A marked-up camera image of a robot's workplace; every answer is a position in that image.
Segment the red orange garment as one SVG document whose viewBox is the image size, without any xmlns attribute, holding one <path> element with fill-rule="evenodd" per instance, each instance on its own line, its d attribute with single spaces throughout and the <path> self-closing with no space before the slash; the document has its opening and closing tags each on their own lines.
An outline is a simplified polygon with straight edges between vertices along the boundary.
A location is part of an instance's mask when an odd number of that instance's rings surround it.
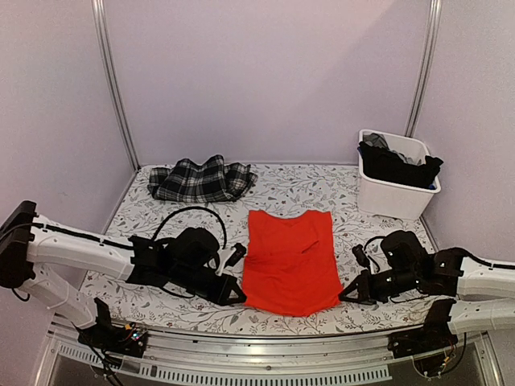
<svg viewBox="0 0 515 386">
<path fill-rule="evenodd" d="M 251 211 L 248 226 L 241 281 L 246 306 L 307 317 L 340 304 L 344 287 L 337 269 L 330 212 L 306 211 L 281 219 Z"/>
</svg>

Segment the black white plaid skirt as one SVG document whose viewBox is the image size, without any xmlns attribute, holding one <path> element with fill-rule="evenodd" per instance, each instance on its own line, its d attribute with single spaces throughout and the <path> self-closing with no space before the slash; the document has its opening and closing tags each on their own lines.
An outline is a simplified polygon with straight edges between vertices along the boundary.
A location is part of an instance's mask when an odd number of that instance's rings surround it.
<svg viewBox="0 0 515 386">
<path fill-rule="evenodd" d="M 258 175 L 250 165 L 227 164 L 220 154 L 202 164 L 189 158 L 179 160 L 172 168 L 151 169 L 147 190 L 152 198 L 177 203 L 234 202 L 257 182 Z"/>
</svg>

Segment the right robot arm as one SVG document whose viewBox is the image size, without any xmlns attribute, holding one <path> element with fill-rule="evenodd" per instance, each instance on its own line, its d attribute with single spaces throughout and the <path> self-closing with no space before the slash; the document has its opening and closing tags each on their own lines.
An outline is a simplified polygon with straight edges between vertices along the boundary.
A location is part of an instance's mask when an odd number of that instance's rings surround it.
<svg viewBox="0 0 515 386">
<path fill-rule="evenodd" d="M 429 253 L 413 232 L 395 231 L 378 240 L 389 269 L 371 273 L 365 247 L 357 245 L 352 253 L 363 269 L 340 293 L 340 301 L 387 303 L 411 290 L 434 296 L 416 334 L 424 351 L 434 350 L 447 333 L 514 328 L 513 265 L 486 261 L 460 247 Z"/>
</svg>

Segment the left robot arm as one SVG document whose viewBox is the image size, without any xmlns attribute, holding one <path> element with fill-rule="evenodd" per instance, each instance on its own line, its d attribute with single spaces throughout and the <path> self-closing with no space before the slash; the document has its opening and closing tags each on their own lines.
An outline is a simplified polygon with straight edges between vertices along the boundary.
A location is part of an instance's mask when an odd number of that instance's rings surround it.
<svg viewBox="0 0 515 386">
<path fill-rule="evenodd" d="M 246 254 L 204 228 L 185 228 L 176 237 L 107 237 L 58 224 L 21 202 L 1 226 L 1 286 L 22 290 L 63 315 L 103 349 L 119 343 L 109 307 L 80 293 L 51 265 L 102 273 L 118 281 L 165 290 L 173 284 L 187 295 L 219 306 L 245 302 L 237 279 L 225 273 Z"/>
</svg>

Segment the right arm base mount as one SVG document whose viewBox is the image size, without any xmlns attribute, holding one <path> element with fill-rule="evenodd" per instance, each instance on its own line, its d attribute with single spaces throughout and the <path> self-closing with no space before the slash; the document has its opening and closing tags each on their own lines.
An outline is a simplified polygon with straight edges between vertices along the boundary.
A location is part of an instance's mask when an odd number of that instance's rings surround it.
<svg viewBox="0 0 515 386">
<path fill-rule="evenodd" d="M 448 326 L 455 304 L 453 299 L 438 300 L 432 304 L 421 327 L 390 334 L 387 349 L 393 357 L 398 359 L 456 345 L 458 337 Z"/>
</svg>

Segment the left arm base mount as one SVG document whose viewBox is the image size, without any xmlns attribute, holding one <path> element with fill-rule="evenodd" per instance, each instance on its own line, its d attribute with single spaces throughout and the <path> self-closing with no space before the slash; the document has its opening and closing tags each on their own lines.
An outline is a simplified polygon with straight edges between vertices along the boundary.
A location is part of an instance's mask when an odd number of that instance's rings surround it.
<svg viewBox="0 0 515 386">
<path fill-rule="evenodd" d="M 124 326 L 112 324 L 109 307 L 95 298 L 97 316 L 95 323 L 80 329 L 78 342 L 101 351 L 142 358 L 148 341 L 148 330 L 141 324 L 129 322 Z"/>
</svg>

